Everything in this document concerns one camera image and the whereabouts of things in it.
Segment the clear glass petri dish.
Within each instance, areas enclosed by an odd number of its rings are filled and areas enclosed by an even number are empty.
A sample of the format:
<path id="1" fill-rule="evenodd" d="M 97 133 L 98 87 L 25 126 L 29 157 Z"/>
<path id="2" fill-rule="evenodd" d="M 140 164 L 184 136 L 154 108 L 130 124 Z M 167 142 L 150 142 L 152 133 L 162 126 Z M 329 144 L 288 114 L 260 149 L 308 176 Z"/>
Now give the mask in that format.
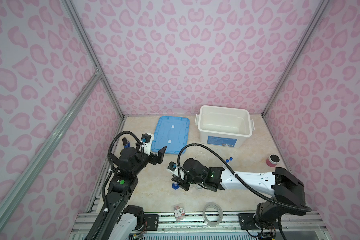
<path id="1" fill-rule="evenodd" d="M 205 152 L 197 152 L 194 159 L 201 162 L 202 164 L 206 164 L 209 161 L 209 157 Z"/>

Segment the blue base graduated cylinder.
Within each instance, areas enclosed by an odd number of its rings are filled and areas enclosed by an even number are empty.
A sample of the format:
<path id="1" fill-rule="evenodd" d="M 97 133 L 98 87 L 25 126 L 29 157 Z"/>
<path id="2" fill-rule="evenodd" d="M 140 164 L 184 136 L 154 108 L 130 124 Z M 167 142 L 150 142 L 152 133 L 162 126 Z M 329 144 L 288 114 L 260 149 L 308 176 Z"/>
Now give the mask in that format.
<path id="1" fill-rule="evenodd" d="M 177 189 L 180 188 L 180 184 L 177 183 L 177 182 L 173 182 L 173 183 L 172 183 L 172 188 L 173 188 L 174 190 L 177 190 Z"/>

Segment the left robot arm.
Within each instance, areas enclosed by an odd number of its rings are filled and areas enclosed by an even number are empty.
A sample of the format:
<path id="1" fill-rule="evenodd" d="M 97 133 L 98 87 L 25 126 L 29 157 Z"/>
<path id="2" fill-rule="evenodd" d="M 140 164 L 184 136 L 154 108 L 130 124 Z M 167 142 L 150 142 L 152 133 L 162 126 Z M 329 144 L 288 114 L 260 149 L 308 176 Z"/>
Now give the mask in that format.
<path id="1" fill-rule="evenodd" d="M 86 240 L 107 240 L 110 237 L 119 215 L 127 205 L 138 184 L 138 174 L 147 164 L 161 164 L 166 149 L 167 147 L 161 148 L 157 155 L 147 155 L 143 150 L 128 147 L 122 149 L 118 158 L 112 154 L 112 151 L 109 151 L 108 159 L 117 167 L 107 177 L 110 184 L 103 186 L 102 197 L 104 198 L 104 204 L 101 213 L 85 237 Z"/>

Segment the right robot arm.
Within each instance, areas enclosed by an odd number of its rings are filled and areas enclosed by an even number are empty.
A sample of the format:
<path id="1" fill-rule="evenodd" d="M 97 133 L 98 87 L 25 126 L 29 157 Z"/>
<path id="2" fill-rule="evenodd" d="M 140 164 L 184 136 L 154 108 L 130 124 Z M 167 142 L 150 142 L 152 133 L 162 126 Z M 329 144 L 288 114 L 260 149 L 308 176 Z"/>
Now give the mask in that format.
<path id="1" fill-rule="evenodd" d="M 304 216 L 311 212 L 306 205 L 304 184 L 284 168 L 273 172 L 234 172 L 229 166 L 206 167 L 190 158 L 183 166 L 171 162 L 172 181 L 187 191 L 191 185 L 212 191 L 248 190 L 264 200 L 259 203 L 249 224 L 257 229 L 274 227 L 284 214 Z"/>

